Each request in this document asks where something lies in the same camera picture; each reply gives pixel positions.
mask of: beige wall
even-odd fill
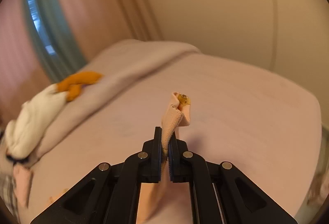
[[[314,93],[329,126],[329,4],[277,0],[274,71]],[[273,0],[149,0],[167,40],[268,69],[273,49]]]

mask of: white cloth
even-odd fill
[[[22,105],[17,120],[8,123],[5,140],[13,158],[26,158],[37,146],[46,128],[66,104],[66,92],[50,85]]]

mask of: plaid fabric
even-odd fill
[[[19,213],[17,209],[17,199],[14,194],[14,179],[0,172],[0,197],[7,206],[9,212],[16,218],[19,223]]]

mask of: pink curtain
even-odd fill
[[[26,29],[22,0],[0,3],[0,117],[17,118],[22,103],[48,86]]]

